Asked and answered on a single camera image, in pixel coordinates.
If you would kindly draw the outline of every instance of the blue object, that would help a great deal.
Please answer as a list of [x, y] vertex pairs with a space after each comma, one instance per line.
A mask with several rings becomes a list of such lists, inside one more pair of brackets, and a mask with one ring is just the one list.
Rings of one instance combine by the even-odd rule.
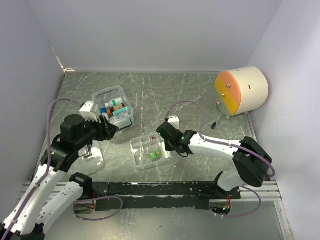
[[100, 109], [101, 114], [106, 114], [107, 113], [107, 109], [105, 107], [102, 107]]
[[215, 129], [217, 126], [217, 122], [215, 121], [212, 125], [211, 125], [211, 129]]

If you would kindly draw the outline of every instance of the small brown object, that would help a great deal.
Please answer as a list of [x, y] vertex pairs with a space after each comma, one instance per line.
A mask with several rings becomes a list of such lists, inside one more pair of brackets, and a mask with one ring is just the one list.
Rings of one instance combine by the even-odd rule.
[[124, 108], [124, 107], [125, 107], [125, 105], [124, 105], [123, 103], [121, 103], [121, 104], [119, 104], [119, 105], [116, 105], [116, 106], [113, 106], [113, 107], [107, 109], [106, 112], [107, 112], [109, 115], [111, 115], [113, 112], [118, 111], [119, 109], [122, 109], [122, 108]]

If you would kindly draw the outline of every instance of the wire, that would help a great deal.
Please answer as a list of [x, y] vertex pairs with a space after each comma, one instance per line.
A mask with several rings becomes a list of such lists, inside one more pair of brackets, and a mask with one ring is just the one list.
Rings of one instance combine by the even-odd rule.
[[[74, 216], [76, 218], [78, 218], [78, 219], [85, 220], [85, 221], [101, 221], [101, 220], [106, 220], [106, 219], [112, 218], [113, 216], [115, 216], [118, 213], [120, 213], [121, 209], [124, 206], [124, 201], [121, 199], [121, 197], [118, 197], [118, 196], [102, 196], [102, 197], [95, 198], [94, 200], [98, 201], [98, 200], [105, 200], [105, 199], [117, 199], [117, 200], [119, 200], [120, 203], [121, 203], [119, 209], [115, 213], [113, 213], [113, 214], [111, 214], [109, 216], [106, 216], [106, 217], [102, 217], [102, 218], [86, 218], [86, 217], [81, 217], [81, 216], [77, 215], [77, 213], [76, 213], [76, 206], [77, 205], [74, 205], [73, 206], [73, 214], [74, 214]], [[87, 203], [87, 202], [92, 202], [92, 199], [78, 200], [78, 201], [75, 201], [74, 203]]]
[[182, 156], [180, 152], [176, 151], [176, 153], [180, 156], [180, 157], [183, 157], [183, 158], [187, 158], [189, 156], [189, 153], [186, 153], [186, 156]]
[[[206, 142], [209, 142], [209, 143], [213, 143], [213, 144], [220, 144], [220, 145], [224, 145], [224, 146], [229, 146], [229, 143], [227, 143], [227, 142], [206, 139], [206, 138], [202, 135], [202, 133], [201, 133], [201, 132], [202, 132], [202, 128], [204, 127], [204, 125], [205, 125], [205, 123], [206, 123], [206, 112], [205, 112], [205, 109], [204, 109], [201, 105], [199, 105], [197, 102], [195, 102], [195, 101], [183, 100], [183, 101], [178, 101], [178, 102], [176, 102], [174, 105], [172, 105], [172, 106], [170, 107], [169, 111], [166, 113], [166, 118], [169, 117], [169, 114], [170, 114], [171, 110], [172, 110], [176, 105], [181, 104], [181, 103], [192, 103], [192, 104], [197, 105], [197, 106], [201, 109], [202, 114], [203, 114], [203, 121], [202, 121], [202, 123], [201, 123], [201, 125], [200, 125], [200, 127], [199, 127], [198, 132], [199, 132], [199, 136], [200, 136], [200, 138], [201, 138], [202, 140], [204, 140], [204, 141], [206, 141]], [[255, 153], [254, 151], [251, 151], [250, 149], [247, 149], [247, 148], [245, 148], [245, 147], [243, 147], [243, 146], [238, 146], [238, 145], [235, 145], [235, 144], [231, 144], [230, 146], [233, 147], [233, 148], [241, 149], [241, 150], [243, 150], [243, 151], [245, 151], [245, 152], [247, 152], [247, 153], [255, 156], [256, 158], [260, 159], [262, 162], [264, 162], [264, 163], [272, 170], [272, 174], [271, 174], [271, 175], [268, 175], [268, 176], [267, 176], [268, 178], [272, 178], [272, 177], [274, 177], [274, 176], [276, 175], [276, 170], [275, 170], [275, 168], [274, 168], [274, 167], [271, 165], [271, 163], [268, 162], [264, 157], [260, 156], [259, 154]]]
[[[204, 109], [200, 104], [198, 104], [198, 103], [195, 102], [195, 101], [192, 101], [192, 100], [182, 100], [182, 101], [176, 102], [174, 105], [172, 105], [172, 106], [170, 107], [169, 111], [166, 113], [166, 118], [169, 117], [169, 114], [170, 114], [171, 110], [172, 110], [176, 105], [178, 105], [178, 104], [180, 104], [180, 103], [192, 103], [192, 104], [195, 104], [196, 106], [198, 106], [198, 107], [201, 109], [202, 115], [203, 115], [203, 121], [202, 121], [202, 123], [201, 123], [201, 125], [200, 125], [200, 127], [199, 127], [199, 130], [198, 130], [199, 136], [200, 136], [201, 139], [203, 139], [204, 141], [207, 141], [207, 142], [209, 142], [209, 143], [229, 146], [229, 143], [226, 143], [226, 142], [223, 142], [223, 141], [216, 141], [216, 140], [205, 139], [205, 137], [202, 135], [201, 132], [202, 132], [202, 128], [204, 127], [204, 125], [205, 125], [205, 123], [206, 123], [206, 112], [205, 112], [205, 109]], [[259, 154], [255, 153], [254, 151], [251, 151], [251, 150], [249, 150], [249, 149], [247, 149], [247, 148], [245, 148], [245, 147], [243, 147], [243, 146], [238, 146], [238, 145], [235, 145], [235, 144], [231, 144], [231, 147], [238, 148], [238, 149], [241, 149], [241, 150], [243, 150], [243, 151], [246, 151], [247, 153], [249, 153], [249, 154], [255, 156], [256, 158], [260, 159], [261, 161], [263, 161], [263, 162], [272, 170], [272, 174], [271, 174], [271, 175], [268, 175], [267, 177], [272, 178], [272, 177], [274, 177], [274, 176], [276, 175], [276, 170], [275, 170], [275, 168], [270, 164], [270, 162], [268, 162], [265, 158], [263, 158], [263, 157], [260, 156]], [[246, 187], [246, 186], [240, 186], [240, 187], [241, 187], [241, 188], [244, 188], [244, 189], [247, 189], [247, 190], [251, 191], [252, 193], [254, 193], [254, 194], [258, 197], [258, 199], [259, 199], [259, 204], [258, 204], [258, 206], [257, 206], [254, 210], [252, 210], [252, 211], [250, 211], [250, 212], [247, 212], [247, 213], [244, 213], [244, 214], [240, 214], [240, 215], [234, 215], [234, 216], [225, 216], [225, 218], [235, 219], [235, 218], [245, 217], [245, 216], [248, 216], [248, 215], [250, 215], [250, 214], [253, 214], [254, 212], [256, 212], [256, 211], [261, 207], [261, 203], [262, 203], [261, 197], [259, 196], [259, 194], [258, 194], [256, 191], [254, 191], [254, 190], [252, 190], [252, 189], [250, 189], [250, 188], [248, 188], [248, 187]]]
[[56, 100], [54, 100], [47, 111], [46, 114], [46, 144], [47, 144], [47, 152], [48, 152], [48, 160], [47, 160], [47, 167], [46, 167], [46, 171], [43, 174], [43, 176], [39, 179], [39, 181], [36, 182], [36, 186], [34, 186], [30, 192], [27, 194], [27, 196], [25, 197], [25, 199], [23, 200], [23, 202], [21, 203], [20, 208], [16, 211], [15, 216], [12, 219], [11, 224], [9, 225], [9, 227], [6, 229], [5, 233], [3, 234], [1, 240], [5, 240], [9, 234], [9, 232], [11, 231], [11, 229], [14, 227], [15, 223], [17, 222], [20, 214], [23, 212], [23, 210], [25, 209], [26, 205], [28, 204], [29, 200], [32, 198], [32, 196], [34, 195], [34, 193], [36, 192], [36, 190], [38, 189], [38, 187], [40, 186], [40, 184], [43, 182], [43, 180], [48, 176], [49, 174], [49, 170], [50, 170], [50, 165], [51, 165], [51, 143], [50, 143], [50, 123], [51, 123], [51, 118], [52, 118], [52, 113], [53, 113], [53, 108], [56, 105], [57, 102], [59, 101], [68, 101], [68, 102], [72, 102], [74, 104], [77, 104], [79, 106], [81, 106], [81, 104], [77, 101], [77, 100], [72, 100], [70, 98], [57, 98]]
[[259, 196], [259, 194], [258, 194], [256, 191], [254, 191], [254, 190], [252, 190], [252, 189], [250, 189], [250, 188], [248, 188], [248, 187], [246, 187], [246, 186], [239, 186], [239, 187], [240, 187], [240, 188], [244, 188], [244, 189], [249, 190], [250, 192], [254, 193], [254, 194], [258, 197], [258, 199], [259, 199], [259, 204], [258, 204], [258, 206], [256, 206], [256, 208], [253, 209], [252, 211], [246, 212], [246, 213], [244, 213], [244, 214], [231, 215], [231, 216], [230, 216], [230, 215], [227, 215], [227, 216], [224, 216], [223, 218], [227, 218], [227, 219], [237, 219], [237, 218], [246, 217], [246, 216], [248, 216], [248, 215], [250, 215], [250, 214], [255, 213], [255, 212], [261, 207], [261, 203], [262, 203], [261, 197]]
[[87, 147], [88, 147], [88, 151], [86, 151], [86, 153], [85, 153], [85, 154], [83, 154], [83, 155], [79, 156], [79, 158], [82, 158], [82, 157], [84, 157], [84, 156], [88, 155], [88, 154], [90, 153], [90, 151], [91, 151], [91, 148], [92, 148], [93, 144], [94, 144], [94, 142], [92, 142], [90, 145], [87, 145]]

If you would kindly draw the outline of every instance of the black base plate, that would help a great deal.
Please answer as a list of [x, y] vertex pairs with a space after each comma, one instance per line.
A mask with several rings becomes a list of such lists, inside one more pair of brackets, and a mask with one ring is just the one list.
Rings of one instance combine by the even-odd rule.
[[[195, 208], [209, 210], [209, 200], [240, 199], [238, 187], [230, 192], [217, 191], [213, 181], [186, 182], [93, 182], [92, 188], [98, 197], [120, 196], [123, 209]], [[99, 200], [96, 211], [118, 209], [117, 200]]]

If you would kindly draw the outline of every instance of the clear plastic box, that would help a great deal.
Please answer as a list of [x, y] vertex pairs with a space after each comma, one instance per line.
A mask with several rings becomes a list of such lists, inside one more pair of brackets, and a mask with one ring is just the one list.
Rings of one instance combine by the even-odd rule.
[[133, 138], [130, 146], [137, 168], [163, 163], [175, 157], [175, 152], [165, 150], [165, 141], [157, 133]]
[[120, 118], [112, 116], [108, 121], [111, 124], [116, 125], [119, 130], [123, 130], [134, 125], [134, 110], [131, 107], [123, 88], [119, 85], [112, 86], [97, 91], [92, 95], [92, 99], [99, 105], [99, 109], [105, 107], [106, 103], [117, 98], [122, 98], [124, 107], [128, 107], [129, 109], [124, 114], [122, 113]]

